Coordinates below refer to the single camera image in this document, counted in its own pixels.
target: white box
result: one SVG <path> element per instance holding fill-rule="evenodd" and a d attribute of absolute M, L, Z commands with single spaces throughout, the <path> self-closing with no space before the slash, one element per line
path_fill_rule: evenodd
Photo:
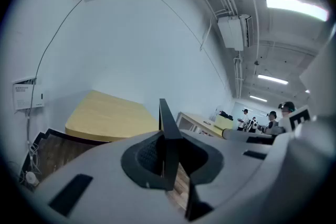
<path fill-rule="evenodd" d="M 32 84 L 14 84 L 13 85 L 13 97 L 15 110 L 29 109 L 30 101 L 32 100 Z M 34 96 L 32 108 L 38 108 L 44 106 L 43 90 L 39 85 L 34 86 Z"/>

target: white shirt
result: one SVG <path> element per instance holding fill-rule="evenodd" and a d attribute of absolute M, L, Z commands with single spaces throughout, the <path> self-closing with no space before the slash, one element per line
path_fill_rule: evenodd
<path fill-rule="evenodd" d="M 239 125 L 238 125 L 239 128 L 243 128 L 244 123 L 247 123 L 247 122 L 248 122 L 248 116 L 247 116 L 247 114 L 244 114 L 244 117 L 243 117 L 241 120 L 242 120 L 243 122 L 239 122 Z"/>

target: rectangular light panel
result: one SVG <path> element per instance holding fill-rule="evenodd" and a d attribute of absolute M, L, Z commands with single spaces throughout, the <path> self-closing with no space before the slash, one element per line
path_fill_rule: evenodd
<path fill-rule="evenodd" d="M 299 0 L 266 0 L 266 3 L 269 8 L 281 8 L 304 13 L 324 22 L 328 19 L 328 12 L 325 9 Z"/>
<path fill-rule="evenodd" d="M 281 84 L 284 84 L 284 85 L 287 85 L 288 84 L 288 81 L 286 80 L 282 80 L 282 79 L 277 79 L 277 78 L 272 78 L 272 77 L 269 77 L 269 76 L 265 76 L 265 75 L 258 75 L 258 78 L 259 79 L 267 79 L 267 80 L 271 80 L 271 81 L 274 81 L 274 82 L 277 82 L 277 83 L 281 83 Z"/>
<path fill-rule="evenodd" d="M 255 97 L 255 96 L 253 96 L 253 95 L 250 95 L 250 97 L 253 98 L 253 99 L 260 100 L 260 101 L 262 101 L 262 102 L 267 102 L 267 100 L 262 99 L 262 98 L 259 98 L 259 97 Z"/>

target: ceiling light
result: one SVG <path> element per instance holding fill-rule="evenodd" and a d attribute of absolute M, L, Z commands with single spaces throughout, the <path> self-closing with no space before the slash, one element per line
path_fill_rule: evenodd
<path fill-rule="evenodd" d="M 286 80 L 282 80 L 282 79 L 276 79 L 276 78 L 272 78 L 272 77 L 269 77 L 269 76 L 265 76 L 265 75 L 258 75 L 258 78 L 259 79 L 267 79 L 267 80 L 271 80 L 271 81 L 274 81 L 274 82 L 277 82 L 277 83 L 281 83 L 281 84 L 284 84 L 284 85 L 287 85 L 288 84 L 288 81 Z"/>
<path fill-rule="evenodd" d="M 325 9 L 299 0 L 266 0 L 266 3 L 269 8 L 281 8 L 304 13 L 324 22 L 328 18 L 328 12 Z"/>
<path fill-rule="evenodd" d="M 267 102 L 267 100 L 262 99 L 262 98 L 259 98 L 259 97 L 255 97 L 255 96 L 252 96 L 252 95 L 250 95 L 250 97 L 253 98 L 253 99 L 260 100 L 260 101 L 262 101 L 262 102 Z"/>

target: desk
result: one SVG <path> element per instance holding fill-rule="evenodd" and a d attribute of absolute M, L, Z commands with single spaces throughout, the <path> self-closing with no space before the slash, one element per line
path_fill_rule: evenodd
<path fill-rule="evenodd" d="M 185 119 L 188 122 L 192 123 L 193 126 L 189 129 L 190 131 L 195 131 L 196 128 L 202 129 L 204 132 L 215 136 L 222 138 L 222 131 L 221 129 L 215 127 L 215 122 L 208 120 L 200 115 L 197 114 L 191 114 L 191 113 L 184 113 L 180 112 L 180 116 L 177 119 L 177 126 L 180 128 L 181 121 Z"/>
<path fill-rule="evenodd" d="M 68 135 L 105 142 L 158 129 L 159 123 L 142 104 L 98 91 L 88 93 L 65 125 Z"/>

